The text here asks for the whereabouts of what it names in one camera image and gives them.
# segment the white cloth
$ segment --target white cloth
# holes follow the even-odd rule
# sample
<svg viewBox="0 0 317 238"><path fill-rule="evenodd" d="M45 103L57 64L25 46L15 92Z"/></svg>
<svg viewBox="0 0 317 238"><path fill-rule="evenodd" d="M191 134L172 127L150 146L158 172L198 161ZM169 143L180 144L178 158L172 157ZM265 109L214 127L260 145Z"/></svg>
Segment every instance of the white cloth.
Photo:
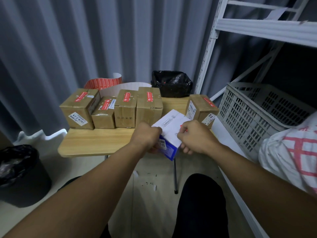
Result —
<svg viewBox="0 0 317 238"><path fill-rule="evenodd" d="M259 162L298 188L317 193L317 112L302 124L265 139Z"/></svg>

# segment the table leg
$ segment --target table leg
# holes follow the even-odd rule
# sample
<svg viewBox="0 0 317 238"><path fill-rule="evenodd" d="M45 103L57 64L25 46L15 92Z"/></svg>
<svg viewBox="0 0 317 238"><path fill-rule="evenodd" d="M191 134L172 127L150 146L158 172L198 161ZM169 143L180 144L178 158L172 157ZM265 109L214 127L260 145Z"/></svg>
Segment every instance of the table leg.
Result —
<svg viewBox="0 0 317 238"><path fill-rule="evenodd" d="M178 187L177 187L177 176L176 176L176 158L173 160L174 166L174 193L178 194Z"/></svg>

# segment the white box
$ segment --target white box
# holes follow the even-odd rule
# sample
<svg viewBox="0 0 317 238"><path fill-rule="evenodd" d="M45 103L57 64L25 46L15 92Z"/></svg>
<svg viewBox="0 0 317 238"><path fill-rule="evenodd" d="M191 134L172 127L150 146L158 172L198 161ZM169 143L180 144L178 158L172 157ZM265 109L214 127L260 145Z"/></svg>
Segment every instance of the white box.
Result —
<svg viewBox="0 0 317 238"><path fill-rule="evenodd" d="M160 151L170 160L174 159L177 149L182 143L178 138L181 125L190 121L184 114L172 109L163 118L157 121L152 127L161 127L162 134L159 137Z"/></svg>

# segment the floor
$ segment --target floor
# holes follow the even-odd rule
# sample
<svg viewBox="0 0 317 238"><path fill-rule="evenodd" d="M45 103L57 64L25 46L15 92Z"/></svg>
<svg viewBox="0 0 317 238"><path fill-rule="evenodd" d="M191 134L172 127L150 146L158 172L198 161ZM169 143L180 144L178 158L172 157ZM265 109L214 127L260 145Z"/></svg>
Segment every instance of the floor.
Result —
<svg viewBox="0 0 317 238"><path fill-rule="evenodd" d="M57 139L49 146L58 146ZM56 152L38 147L41 160L53 185L37 204L16 208L0 201L0 237L23 217L54 194L69 179L83 175L104 160L104 156L62 158ZM177 215L177 204L186 179L194 173L212 177L223 189L227 201L229 234L235 237L254 237L218 166L203 155L180 154L176 158L179 194L174 194L172 162L161 155L146 154L131 176L123 195L109 221L109 231L116 237L171 237Z"/></svg>

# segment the plastic crate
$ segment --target plastic crate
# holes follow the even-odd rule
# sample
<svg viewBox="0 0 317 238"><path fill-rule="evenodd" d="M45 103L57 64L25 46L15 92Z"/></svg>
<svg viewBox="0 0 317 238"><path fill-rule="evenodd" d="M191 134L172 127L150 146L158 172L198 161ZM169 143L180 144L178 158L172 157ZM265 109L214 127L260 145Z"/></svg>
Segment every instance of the plastic crate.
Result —
<svg viewBox="0 0 317 238"><path fill-rule="evenodd" d="M228 83L218 118L252 161L264 139L302 123L315 109L269 84Z"/></svg>

